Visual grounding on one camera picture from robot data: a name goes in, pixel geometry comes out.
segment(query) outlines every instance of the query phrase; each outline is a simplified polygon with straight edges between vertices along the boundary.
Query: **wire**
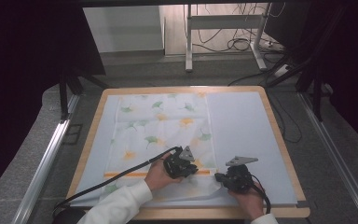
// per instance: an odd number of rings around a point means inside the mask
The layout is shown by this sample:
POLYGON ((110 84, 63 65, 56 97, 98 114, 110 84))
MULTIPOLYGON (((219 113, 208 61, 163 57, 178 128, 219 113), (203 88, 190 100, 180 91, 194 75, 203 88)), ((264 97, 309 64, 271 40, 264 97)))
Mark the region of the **wire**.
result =
POLYGON ((282 9, 281 9, 281 12, 278 14, 278 16, 274 16, 274 15, 272 15, 271 13, 269 13, 269 15, 270 15, 271 17, 275 17, 275 18, 281 16, 281 14, 282 14, 282 12, 283 12, 285 6, 286 6, 286 3, 284 2, 284 3, 283 3, 283 7, 282 7, 282 9))
MULTIPOLYGON (((249 16, 249 14, 251 13, 252 10, 253 10, 254 13, 255 13, 255 8, 256 8, 256 7, 258 7, 257 4, 255 5, 255 7, 251 7, 251 8, 249 9, 249 11, 248 11, 248 15, 247 15, 247 16, 249 16)), ((234 13, 235 10, 237 10, 237 8, 240 9, 240 14, 243 15, 243 14, 244 14, 244 11, 245 11, 245 9, 246 9, 246 4, 245 4, 245 6, 244 6, 243 9, 241 8, 241 4, 237 4, 237 7, 234 8, 234 10, 233 10, 232 13, 234 13)), ((209 14, 211 14, 210 11, 207 9, 206 4, 205 4, 205 9, 208 11, 209 14)), ((197 5, 197 15, 198 15, 198 14, 199 14, 199 6, 197 5)), ((186 22, 185 22, 185 6, 184 6, 184 16, 183 16, 183 18, 184 18, 184 24, 186 24, 186 22)), ((223 29, 218 30, 212 37, 210 37, 210 38, 207 39, 206 41, 202 40, 201 35, 200 35, 200 30, 198 30, 200 42, 201 42, 202 44, 206 44, 206 43, 210 42, 210 41, 213 40, 222 30, 223 30, 223 29)), ((192 44, 192 45, 193 45, 193 46, 196 46, 196 47, 200 47, 200 48, 207 49, 207 50, 212 51, 212 52, 226 52, 226 51, 229 51, 229 50, 246 51, 246 50, 250 47, 249 44, 250 44, 251 38, 249 38, 249 39, 247 39, 247 38, 236 38, 235 36, 236 36, 237 32, 238 32, 238 29, 235 31, 233 37, 232 37, 230 40, 228 40, 228 42, 227 42, 227 48, 226 48, 226 49, 210 49, 210 48, 205 47, 205 46, 200 45, 200 44, 192 44), (238 47, 237 47, 237 44, 238 44, 238 43, 243 43, 243 42, 248 43, 248 45, 246 46, 246 48, 244 48, 244 49, 238 48, 238 47)))
POLYGON ((187 38, 187 31, 186 31, 186 18, 185 18, 185 5, 183 5, 183 24, 185 28, 185 36, 187 38))
POLYGON ((263 54, 263 59, 265 61, 269 62, 269 63, 277 63, 279 60, 276 61, 276 62, 273 62, 271 59, 267 58, 267 55, 276 55, 276 54, 283 54, 283 52, 267 52, 267 53, 264 53, 263 54))
POLYGON ((267 210, 266 210, 266 214, 271 213, 271 202, 269 201, 269 197, 267 197, 266 191, 264 190, 263 186, 260 183, 260 180, 258 180, 257 177, 255 177, 255 175, 251 175, 252 177, 254 177, 258 184, 260 185, 260 188, 258 186, 255 185, 255 183, 252 183, 251 187, 252 189, 254 189, 258 194, 260 194, 261 198, 264 199, 264 201, 266 201, 266 205, 267 205, 267 210))
MULTIPOLYGON (((248 29, 242 29, 242 33, 243 33, 243 35, 245 35, 245 33, 244 33, 243 31, 249 32, 249 33, 251 33, 252 35, 256 36, 256 34, 255 34, 255 33, 253 33, 252 31, 250 31, 250 30, 248 30, 248 29)), ((273 43, 273 44, 280 44, 280 43, 279 43, 279 42, 277 42, 277 41, 267 40, 267 39, 262 38, 262 37, 261 37, 260 39, 265 40, 265 41, 268 41, 268 42, 271 42, 271 43, 273 43)))
POLYGON ((282 132, 282 137, 283 139, 285 138, 285 135, 286 135, 286 124, 284 123, 284 119, 281 115, 281 113, 279 112, 277 106, 274 104, 273 101, 271 101, 271 99, 269 98, 269 93, 268 93, 268 90, 266 89, 266 94, 267 94, 267 97, 268 97, 268 100, 269 100, 269 103, 272 105, 272 108, 275 109, 275 112, 278 114, 278 117, 281 121, 281 124, 282 124, 282 127, 281 128, 281 132, 282 132))
MULTIPOLYGON (((295 122, 295 120, 293 119, 293 117, 289 114, 289 112, 287 112, 287 110, 282 106, 280 100, 278 99, 278 97, 276 97, 274 94, 268 92, 268 96, 269 94, 278 102, 278 105, 281 107, 281 109, 284 111, 284 113, 286 113, 287 117, 289 117, 289 119, 296 125, 296 128, 298 129, 298 133, 299 133, 299 137, 296 140, 291 140, 285 137, 284 132, 283 132, 283 139, 286 140, 287 142, 290 143, 298 143, 301 139, 302 139, 302 132, 300 127, 298 126, 298 124, 295 122)), ((276 112, 279 114, 279 116, 282 118, 282 116, 280 115, 280 112, 278 111, 278 109, 275 107, 276 112)))
POLYGON ((246 76, 246 77, 240 77, 238 79, 235 79, 234 81, 231 81, 230 83, 228 83, 228 86, 232 86, 233 84, 241 81, 241 80, 245 80, 247 78, 251 78, 251 77, 258 77, 258 76, 263 76, 263 75, 267 75, 263 80, 261 80, 257 85, 259 86, 262 86, 261 83, 264 81, 264 82, 267 82, 269 77, 274 74, 276 72, 276 70, 281 66, 283 65, 285 62, 287 62, 287 60, 289 59, 289 54, 287 55, 284 55, 283 57, 280 58, 279 61, 277 61, 277 63, 275 63, 272 68, 270 68, 269 70, 267 71, 264 71, 264 72, 261 72, 261 73, 257 73, 257 74, 253 74, 253 75, 250 75, 250 76, 246 76))
POLYGON ((99 184, 99 185, 96 185, 96 186, 91 187, 91 188, 89 188, 89 189, 85 189, 85 190, 83 190, 83 191, 81 191, 81 192, 78 192, 78 193, 75 194, 74 196, 72 196, 72 197, 70 197, 70 198, 68 198, 68 199, 66 199, 66 200, 64 200, 64 201, 62 201, 62 202, 60 202, 60 203, 58 203, 58 204, 54 207, 53 214, 52 214, 53 217, 55 217, 55 213, 56 213, 56 211, 57 211, 58 208, 63 207, 63 206, 66 205, 67 203, 71 202, 73 199, 76 199, 76 198, 78 198, 78 197, 80 197, 80 196, 82 196, 82 195, 85 195, 85 194, 90 193, 90 192, 92 192, 92 191, 94 191, 94 190, 96 190, 96 189, 99 189, 99 188, 101 188, 101 187, 103 187, 103 186, 105 186, 105 185, 107 185, 107 184, 109 184, 109 183, 111 183, 111 182, 113 182, 113 181, 115 181, 115 180, 121 178, 121 177, 124 176, 124 175, 127 175, 127 174, 129 174, 129 173, 131 173, 131 172, 134 172, 134 171, 136 171, 136 170, 138 170, 138 169, 140 169, 140 168, 142 168, 142 167, 144 167, 144 166, 146 166, 146 165, 148 165, 148 164, 151 164, 151 163, 157 161, 159 158, 161 158, 161 157, 162 157, 163 155, 165 155, 166 153, 168 153, 168 152, 170 152, 170 151, 172 151, 172 150, 176 150, 176 149, 177 149, 177 147, 172 147, 172 148, 170 148, 170 149, 164 151, 163 153, 158 154, 156 157, 154 157, 154 158, 152 158, 152 159, 150 159, 150 160, 148 160, 148 161, 145 161, 145 162, 143 162, 143 163, 141 163, 141 164, 139 164, 139 165, 137 165, 137 166, 134 166, 134 167, 132 167, 132 168, 130 168, 130 169, 128 169, 128 170, 126 170, 126 171, 124 171, 124 172, 118 174, 118 175, 115 175, 114 177, 112 177, 112 178, 110 178, 110 179, 104 181, 103 183, 101 183, 101 184, 99 184))
POLYGON ((262 52, 272 52, 272 53, 281 53, 283 54, 284 53, 284 50, 281 49, 281 50, 278 50, 278 49, 266 49, 264 48, 263 46, 259 45, 258 46, 258 49, 262 52))
POLYGON ((208 8, 206 8, 206 4, 205 4, 205 10, 211 15, 211 12, 209 12, 208 8))

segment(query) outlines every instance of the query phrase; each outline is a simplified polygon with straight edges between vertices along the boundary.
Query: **person's right hand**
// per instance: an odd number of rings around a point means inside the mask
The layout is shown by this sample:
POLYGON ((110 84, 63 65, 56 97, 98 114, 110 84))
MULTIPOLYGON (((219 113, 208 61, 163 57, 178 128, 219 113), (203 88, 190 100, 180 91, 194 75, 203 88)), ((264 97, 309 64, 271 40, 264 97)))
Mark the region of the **person's right hand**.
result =
MULTIPOLYGON (((258 183, 255 183, 255 185, 263 190, 258 183)), ((249 189, 246 193, 236 193, 229 190, 228 194, 237 200, 241 210, 246 216, 249 216, 251 221, 264 216, 263 199, 254 189, 249 189)))

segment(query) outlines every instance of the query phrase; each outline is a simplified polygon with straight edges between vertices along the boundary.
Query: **dark curtain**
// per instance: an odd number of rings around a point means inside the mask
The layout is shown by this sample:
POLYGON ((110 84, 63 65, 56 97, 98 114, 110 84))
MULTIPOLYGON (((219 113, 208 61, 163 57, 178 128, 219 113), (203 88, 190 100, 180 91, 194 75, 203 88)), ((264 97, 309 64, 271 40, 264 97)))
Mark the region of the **dark curtain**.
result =
POLYGON ((349 2, 324 50, 320 71, 334 90, 331 104, 358 132, 358 1, 349 2))
POLYGON ((0 176, 65 67, 104 74, 82 8, 0 1, 0 176))

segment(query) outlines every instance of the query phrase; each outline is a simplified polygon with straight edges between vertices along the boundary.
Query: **white panel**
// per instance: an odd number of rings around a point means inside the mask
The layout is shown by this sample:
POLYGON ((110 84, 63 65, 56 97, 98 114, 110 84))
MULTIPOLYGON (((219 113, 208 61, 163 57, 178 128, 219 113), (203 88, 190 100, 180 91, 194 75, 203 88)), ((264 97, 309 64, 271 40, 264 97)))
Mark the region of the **white panel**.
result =
POLYGON ((83 10, 99 52, 163 49, 158 6, 83 10))
MULTIPOLYGON (((118 96, 109 96, 89 155, 85 172, 77 191, 103 181, 103 172, 109 155, 110 138, 118 96)), ((296 195, 282 160, 275 136, 258 92, 208 93, 213 142, 220 173, 227 170, 226 161, 235 156, 258 158, 249 163, 251 174, 257 176, 267 190, 271 204, 296 204, 296 195)), ((99 200, 100 190, 77 199, 74 206, 93 206, 99 200)), ((145 206, 225 206, 235 200, 221 188, 207 198, 191 201, 147 203, 145 206)))

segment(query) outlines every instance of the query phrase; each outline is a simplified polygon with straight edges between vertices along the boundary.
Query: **person's left hand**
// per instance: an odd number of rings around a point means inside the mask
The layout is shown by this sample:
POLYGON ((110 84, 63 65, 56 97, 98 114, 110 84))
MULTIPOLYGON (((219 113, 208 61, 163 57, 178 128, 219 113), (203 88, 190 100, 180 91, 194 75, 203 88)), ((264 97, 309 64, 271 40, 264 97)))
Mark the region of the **person's left hand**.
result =
POLYGON ((183 180, 182 177, 172 179, 165 171, 163 160, 170 155, 171 153, 166 153, 161 159, 153 162, 150 166, 149 172, 145 178, 145 182, 150 190, 162 189, 171 183, 179 183, 183 180))

